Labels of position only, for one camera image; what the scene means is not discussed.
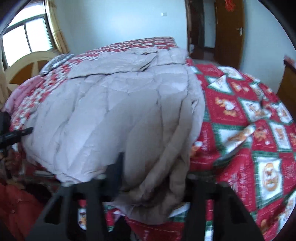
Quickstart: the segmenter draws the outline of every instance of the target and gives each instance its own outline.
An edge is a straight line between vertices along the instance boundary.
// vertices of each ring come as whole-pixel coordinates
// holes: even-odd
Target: door handle
[[[239,35],[242,36],[242,27],[236,28],[235,30],[238,30],[239,31]]]

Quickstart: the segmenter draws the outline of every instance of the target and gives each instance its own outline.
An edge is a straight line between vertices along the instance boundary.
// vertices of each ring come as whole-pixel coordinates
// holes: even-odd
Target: red door decoration
[[[225,8],[228,12],[234,11],[235,4],[233,3],[233,0],[225,0]]]

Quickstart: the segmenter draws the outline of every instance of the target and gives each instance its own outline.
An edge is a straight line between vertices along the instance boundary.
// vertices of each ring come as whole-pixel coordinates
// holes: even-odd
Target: white wall
[[[205,15],[205,47],[214,48],[216,42],[215,0],[203,0]]]
[[[116,42],[171,36],[187,49],[184,0],[55,0],[60,27],[75,54]]]
[[[244,7],[245,40],[240,69],[277,92],[284,73],[284,55],[296,60],[296,50],[274,15],[258,0],[244,0]]]

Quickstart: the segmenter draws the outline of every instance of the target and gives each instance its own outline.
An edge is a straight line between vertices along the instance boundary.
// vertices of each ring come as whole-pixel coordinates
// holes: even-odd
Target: window frame
[[[30,18],[26,18],[10,27],[8,27],[6,29],[6,31],[4,32],[3,35],[7,34],[8,32],[14,30],[15,28],[18,28],[20,26],[24,26],[24,30],[25,30],[25,34],[26,34],[26,39],[27,39],[27,43],[29,45],[29,49],[30,49],[30,52],[32,52],[32,49],[31,49],[31,45],[30,45],[30,42],[29,42],[29,38],[28,38],[28,33],[27,33],[27,28],[26,28],[26,23],[27,22],[30,22],[32,20],[36,20],[36,19],[39,19],[39,18],[43,18],[44,19],[44,22],[45,22],[45,26],[46,26],[46,30],[47,30],[47,35],[48,35],[48,38],[49,38],[49,42],[51,44],[51,49],[49,49],[48,51],[51,51],[51,50],[54,50],[55,49],[55,44],[54,44],[54,39],[52,37],[52,33],[50,31],[50,27],[49,27],[49,23],[48,23],[48,18],[47,18],[47,14],[44,13],[44,14],[39,14],[39,15],[36,15],[34,17],[30,17]],[[3,67],[4,67],[4,70],[6,70],[9,65],[7,63],[7,60],[6,60],[6,56],[5,56],[5,52],[4,52],[4,46],[3,46],[3,38],[1,38],[1,41],[2,41],[2,62],[3,62]]]

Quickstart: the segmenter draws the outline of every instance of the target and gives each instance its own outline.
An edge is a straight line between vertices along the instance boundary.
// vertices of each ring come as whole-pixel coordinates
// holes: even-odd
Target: red jacket
[[[25,240],[42,209],[33,195],[16,186],[0,184],[0,219],[17,241]]]

